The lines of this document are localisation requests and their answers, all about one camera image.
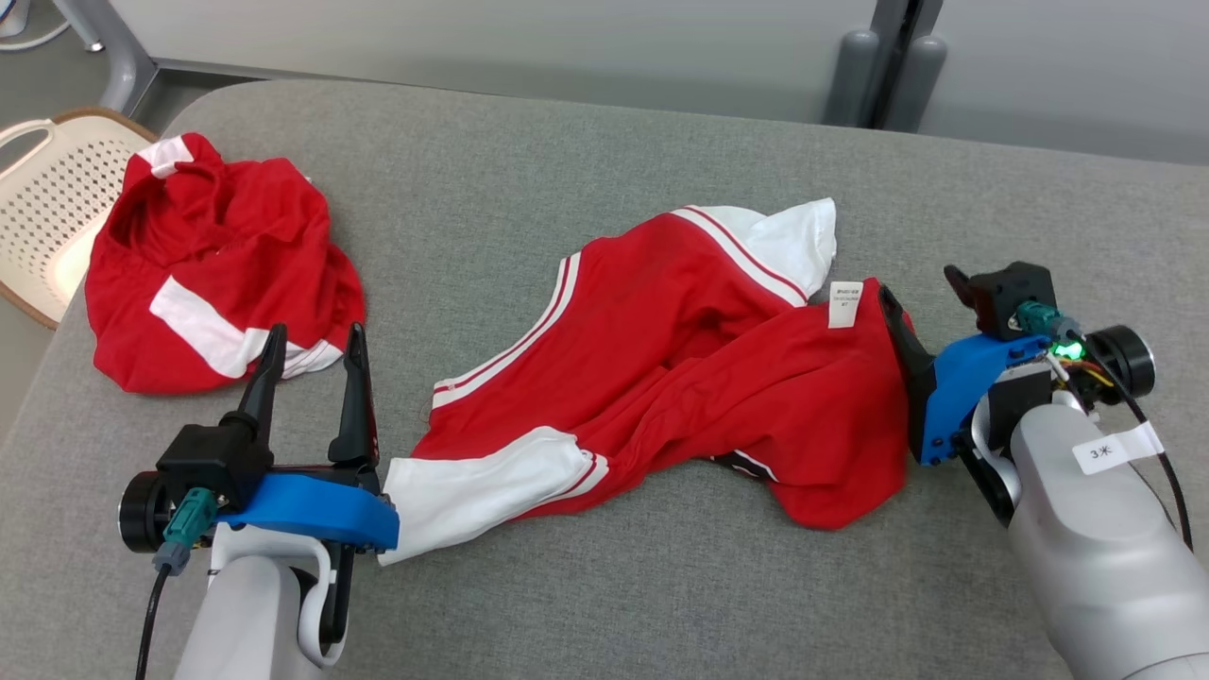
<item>blue plastic part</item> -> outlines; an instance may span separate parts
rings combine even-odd
[[[375,551],[399,544],[399,515],[382,499],[302,474],[266,474],[242,513],[218,519]]]
[[[214,499],[214,492],[195,486],[185,494],[180,507],[172,514],[172,520],[163,530],[163,540],[192,549],[193,543],[202,537],[202,534],[209,531],[218,513],[219,502]]]
[[[1041,335],[1001,342],[979,334],[945,347],[932,363],[936,390],[927,399],[920,462],[939,465],[951,457],[956,453],[953,436],[1000,374],[1036,358],[1048,351],[1049,345],[1051,340]]]

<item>black cable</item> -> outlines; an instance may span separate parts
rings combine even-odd
[[[139,663],[134,667],[134,680],[146,680],[147,655],[151,652],[151,630],[155,628],[155,612],[160,609],[160,593],[163,592],[163,583],[172,574],[169,565],[160,567],[158,576],[155,577],[155,586],[151,586],[151,598],[147,600],[147,615],[143,620],[143,641],[139,642]]]
[[[1093,345],[1086,335],[1074,330],[1068,330],[1066,336],[1071,340],[1078,340],[1083,348],[1087,350],[1087,353],[1092,356],[1092,359],[1099,364],[1101,369],[1104,369],[1105,375],[1109,376],[1109,380],[1111,380],[1112,385],[1116,386],[1117,393],[1121,394],[1121,400],[1129,407],[1129,410],[1133,411],[1138,422],[1150,422],[1150,419],[1146,417],[1146,413],[1138,405],[1138,399],[1129,393],[1129,388],[1121,381],[1121,376],[1112,370],[1109,362],[1104,361],[1100,352],[1095,350],[1095,345]],[[1163,473],[1167,474],[1167,483],[1172,486],[1172,496],[1175,497],[1175,514],[1180,519],[1180,534],[1184,535],[1184,544],[1188,547],[1188,551],[1192,551],[1192,524],[1188,521],[1188,507],[1184,501],[1184,489],[1180,486],[1180,478],[1175,476],[1175,468],[1172,467],[1172,460],[1167,457],[1167,451],[1158,451],[1158,463],[1163,466]]]

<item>clothing tag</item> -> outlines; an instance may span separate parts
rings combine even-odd
[[[863,281],[832,281],[827,328],[852,328],[856,324],[856,307],[862,290]]]
[[[1071,449],[1083,474],[1095,474],[1110,467],[1157,455],[1163,443],[1155,433],[1155,426],[1144,422],[1133,430],[1092,439]]]

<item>basket handle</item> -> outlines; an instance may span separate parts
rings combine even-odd
[[[51,138],[54,137],[54,121],[51,120],[25,121],[25,122],[19,122],[10,127],[8,129],[0,131],[0,148],[4,148],[10,142],[19,137],[24,137],[31,132],[37,132],[40,129],[46,132],[46,139],[39,143],[37,146],[34,146],[33,150],[22,156],[16,163],[10,166],[6,171],[0,172],[0,180],[4,180],[4,178],[7,177],[8,173],[19,168],[25,161],[33,159],[35,155],[37,155],[39,151],[41,151],[47,144],[51,143]]]

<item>perforated basket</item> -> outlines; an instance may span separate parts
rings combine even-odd
[[[0,295],[57,328],[92,240],[122,189],[126,162],[156,137],[109,109],[80,109],[0,132],[0,146],[45,139],[0,173]]]

